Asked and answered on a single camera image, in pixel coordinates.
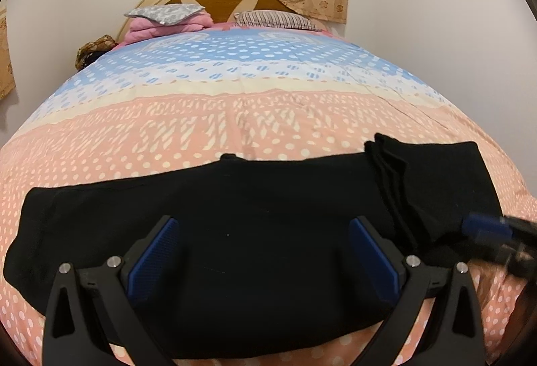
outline bed sheet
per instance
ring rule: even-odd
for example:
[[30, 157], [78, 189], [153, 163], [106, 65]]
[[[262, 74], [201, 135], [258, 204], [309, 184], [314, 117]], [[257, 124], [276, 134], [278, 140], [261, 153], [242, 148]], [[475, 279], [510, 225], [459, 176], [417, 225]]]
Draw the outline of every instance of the bed sheet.
[[[17, 234], [34, 186], [156, 174], [215, 161], [300, 160], [363, 151], [375, 132], [409, 143], [476, 141], [506, 214], [537, 218], [537, 201], [501, 148], [423, 81], [328, 33], [215, 27], [105, 54], [66, 81], [0, 151], [0, 255]], [[489, 359], [524, 283], [472, 262]], [[0, 278], [0, 320], [31, 364], [41, 364], [44, 317]], [[412, 355], [424, 303], [396, 360]], [[322, 346], [182, 365], [344, 366], [379, 325]], [[121, 347], [116, 356], [132, 364]]]

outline pillow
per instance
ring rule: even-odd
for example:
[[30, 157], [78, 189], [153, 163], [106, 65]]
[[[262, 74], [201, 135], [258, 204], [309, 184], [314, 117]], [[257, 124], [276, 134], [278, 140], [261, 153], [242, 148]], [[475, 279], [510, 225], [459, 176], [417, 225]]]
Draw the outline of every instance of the pillow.
[[158, 22], [161, 25], [177, 25], [183, 19], [188, 18], [205, 9], [199, 4], [165, 4], [162, 6], [147, 6], [133, 9], [125, 13], [127, 18], [146, 18]]
[[292, 28], [295, 30], [311, 30], [318, 32], [319, 29], [303, 16], [296, 13], [280, 10], [251, 10], [236, 13], [237, 25], [241, 27], [273, 27]]

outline polka dot bedspread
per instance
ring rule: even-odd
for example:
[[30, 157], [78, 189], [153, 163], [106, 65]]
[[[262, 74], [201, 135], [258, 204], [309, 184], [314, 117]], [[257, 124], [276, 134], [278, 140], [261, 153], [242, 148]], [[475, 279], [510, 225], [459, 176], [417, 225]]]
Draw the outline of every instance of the polka dot bedspread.
[[[66, 81], [0, 151], [0, 255], [17, 234], [26, 193], [198, 166], [235, 153], [300, 160], [363, 150], [376, 132], [409, 143], [476, 141], [503, 211], [537, 219], [537, 201], [501, 148], [421, 80], [327, 33], [215, 27], [105, 54]], [[494, 360], [524, 282], [471, 262]], [[427, 300], [395, 364], [415, 350]], [[0, 320], [41, 364], [44, 317], [0, 278]], [[379, 324], [321, 346], [183, 366], [345, 366]], [[132, 364], [122, 347], [116, 357]]]

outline black garment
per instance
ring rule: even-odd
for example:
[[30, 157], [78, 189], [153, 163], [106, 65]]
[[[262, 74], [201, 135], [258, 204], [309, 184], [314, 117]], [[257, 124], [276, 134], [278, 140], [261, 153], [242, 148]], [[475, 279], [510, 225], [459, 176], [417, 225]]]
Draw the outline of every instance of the black garment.
[[482, 255], [461, 236], [461, 220], [470, 212], [501, 216], [501, 207], [475, 142], [413, 145], [376, 134], [365, 152], [400, 249], [439, 266]]
[[26, 196], [4, 276], [41, 313], [64, 261], [123, 255], [163, 214], [181, 258], [136, 311], [173, 358], [250, 357], [315, 346], [389, 311], [348, 243], [365, 215], [395, 239], [364, 154], [218, 162]]

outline silver bolt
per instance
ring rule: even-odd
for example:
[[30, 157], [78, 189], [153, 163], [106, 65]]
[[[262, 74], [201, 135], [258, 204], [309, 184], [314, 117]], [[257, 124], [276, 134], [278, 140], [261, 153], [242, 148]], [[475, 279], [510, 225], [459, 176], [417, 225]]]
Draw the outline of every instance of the silver bolt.
[[121, 264], [121, 257], [118, 257], [117, 255], [109, 258], [106, 261], [106, 266], [108, 266], [109, 268], [117, 268], [117, 266], [119, 266], [120, 264]]
[[468, 265], [461, 261], [457, 263], [456, 268], [459, 272], [461, 272], [461, 274], [465, 274], [466, 272], [468, 272]]
[[69, 263], [60, 264], [60, 269], [58, 269], [58, 271], [60, 271], [60, 274], [66, 274], [70, 270], [71, 270], [71, 265]]
[[411, 268], [417, 268], [420, 264], [422, 264], [422, 261], [417, 255], [409, 255], [406, 258], [406, 264]]

